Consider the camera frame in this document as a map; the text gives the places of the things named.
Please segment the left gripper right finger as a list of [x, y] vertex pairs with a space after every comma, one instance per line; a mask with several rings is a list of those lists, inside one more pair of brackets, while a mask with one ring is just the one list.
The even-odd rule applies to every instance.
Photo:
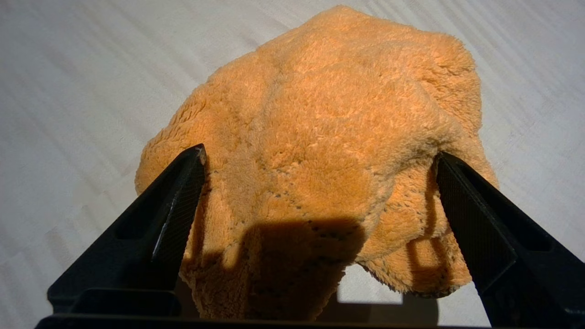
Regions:
[[441, 152], [434, 172], [491, 327], [582, 329], [583, 261], [462, 159]]

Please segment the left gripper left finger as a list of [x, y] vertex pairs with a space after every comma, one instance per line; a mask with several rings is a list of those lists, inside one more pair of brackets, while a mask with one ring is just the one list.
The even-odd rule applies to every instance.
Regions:
[[199, 198], [206, 150], [182, 151], [50, 286], [57, 314], [174, 316], [174, 294]]

